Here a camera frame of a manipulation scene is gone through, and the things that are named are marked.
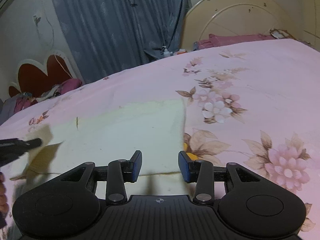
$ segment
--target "hand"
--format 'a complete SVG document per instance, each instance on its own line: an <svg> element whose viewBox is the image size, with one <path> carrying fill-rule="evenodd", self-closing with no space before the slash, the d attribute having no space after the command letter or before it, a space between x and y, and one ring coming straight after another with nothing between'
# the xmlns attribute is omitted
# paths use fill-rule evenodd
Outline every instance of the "hand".
<svg viewBox="0 0 320 240"><path fill-rule="evenodd" d="M3 214L3 217L6 217L9 211L9 205L7 204L7 196L5 195L6 189L3 182L4 175L0 172L0 212Z"/></svg>

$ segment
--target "pink blanket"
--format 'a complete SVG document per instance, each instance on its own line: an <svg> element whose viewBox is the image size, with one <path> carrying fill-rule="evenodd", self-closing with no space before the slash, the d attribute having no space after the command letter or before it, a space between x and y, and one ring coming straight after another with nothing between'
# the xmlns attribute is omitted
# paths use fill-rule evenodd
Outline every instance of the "pink blanket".
<svg viewBox="0 0 320 240"><path fill-rule="evenodd" d="M0 127L0 138L22 138L42 123L96 116L130 102L183 97L188 105L184 134L188 155L215 165L238 162L292 191L308 213L300 236L318 240L319 62L317 51L294 40L185 53L31 106ZM173 160L177 154L172 153ZM13 182L6 186L12 194ZM216 194L221 197L223 190Z"/></svg>

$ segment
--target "heart-shaped headboard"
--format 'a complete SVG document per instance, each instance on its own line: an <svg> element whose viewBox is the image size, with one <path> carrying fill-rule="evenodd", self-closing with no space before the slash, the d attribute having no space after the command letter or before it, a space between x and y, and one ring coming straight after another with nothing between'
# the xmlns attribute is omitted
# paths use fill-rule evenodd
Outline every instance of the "heart-shaped headboard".
<svg viewBox="0 0 320 240"><path fill-rule="evenodd" d="M17 80L9 87L9 95L13 97L21 92L32 93L39 97L49 91L54 85L75 78L68 59L61 51L52 51L41 64L35 60L26 59L20 62Z"/></svg>

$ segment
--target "red headboard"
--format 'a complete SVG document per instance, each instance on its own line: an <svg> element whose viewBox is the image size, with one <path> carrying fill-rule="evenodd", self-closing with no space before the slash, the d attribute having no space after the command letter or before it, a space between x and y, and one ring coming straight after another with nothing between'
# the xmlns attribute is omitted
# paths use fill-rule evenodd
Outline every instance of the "red headboard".
<svg viewBox="0 0 320 240"><path fill-rule="evenodd" d="M33 60L28 61L30 63L22 63L18 70L19 86L17 88L20 87L20 91L16 87L10 86L10 97L21 92L30 92L33 97L39 97L54 85L61 84L72 78L69 70L70 64L65 57L63 59L63 57L56 54L49 55L43 65Z"/></svg>

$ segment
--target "cream headboard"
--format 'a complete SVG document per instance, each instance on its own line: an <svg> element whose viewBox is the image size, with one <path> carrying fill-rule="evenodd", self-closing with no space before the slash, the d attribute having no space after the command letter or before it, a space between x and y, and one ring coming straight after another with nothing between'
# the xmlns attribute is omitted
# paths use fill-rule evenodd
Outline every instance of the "cream headboard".
<svg viewBox="0 0 320 240"><path fill-rule="evenodd" d="M195 41L219 36L269 34L270 29L287 30L300 38L294 19L273 0L201 0L188 12L181 48L192 50Z"/></svg>

